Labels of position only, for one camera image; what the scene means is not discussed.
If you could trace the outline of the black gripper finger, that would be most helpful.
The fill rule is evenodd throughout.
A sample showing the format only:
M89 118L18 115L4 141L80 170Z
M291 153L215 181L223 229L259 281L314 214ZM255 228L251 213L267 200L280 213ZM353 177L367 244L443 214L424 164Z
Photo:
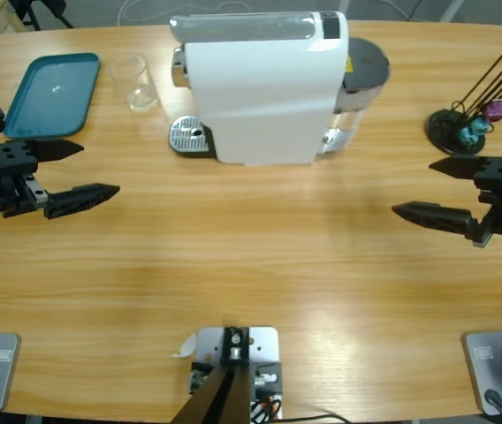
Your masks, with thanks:
M69 140L34 141L34 157L40 163L59 161L83 150L83 146Z
M479 222L466 209L410 201L393 206L392 211L406 221L424 228L461 234L472 241L484 240L484 231Z
M453 178L473 179L481 170L485 158L476 155L451 155L429 165L430 169L439 171Z
M61 193L49 195L43 214L48 219L55 219L91 209L117 194L119 185L94 183L81 185Z

